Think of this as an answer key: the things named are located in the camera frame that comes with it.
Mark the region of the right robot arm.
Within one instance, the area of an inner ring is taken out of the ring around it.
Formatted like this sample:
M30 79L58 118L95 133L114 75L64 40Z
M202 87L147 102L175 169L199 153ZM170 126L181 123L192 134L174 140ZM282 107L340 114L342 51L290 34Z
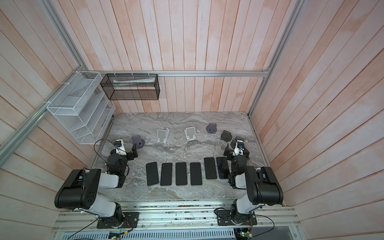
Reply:
M235 140L233 144L228 144L224 156L231 161L230 186L247 191L246 195L231 205L230 219L233 224L252 222L252 212L261 205L283 203L283 190L272 168L248 166L249 151L243 141Z

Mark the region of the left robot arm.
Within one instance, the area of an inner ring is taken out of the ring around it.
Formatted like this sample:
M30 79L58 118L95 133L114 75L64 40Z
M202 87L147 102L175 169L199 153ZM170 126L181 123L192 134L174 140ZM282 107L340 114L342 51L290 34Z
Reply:
M87 212L97 216L97 229L134 229L139 213L124 213L119 203L98 194L99 189L122 188L129 173L128 162L138 157L137 145L126 152L123 141L114 142L115 148L107 158L107 172L101 169L73 170L58 193L54 204L58 209Z

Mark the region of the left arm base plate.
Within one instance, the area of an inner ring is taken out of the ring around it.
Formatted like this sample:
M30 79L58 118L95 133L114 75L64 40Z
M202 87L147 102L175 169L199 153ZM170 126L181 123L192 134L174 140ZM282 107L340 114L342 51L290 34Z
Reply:
M122 212L110 218L101 218L97 224L97 229L135 229L138 225L139 212Z

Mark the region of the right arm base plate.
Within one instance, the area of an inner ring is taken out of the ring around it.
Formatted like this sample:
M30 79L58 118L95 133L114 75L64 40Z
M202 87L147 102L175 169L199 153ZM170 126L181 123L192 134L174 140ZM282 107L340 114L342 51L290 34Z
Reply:
M244 215L224 208L215 209L214 214L219 226L257 225L255 214Z

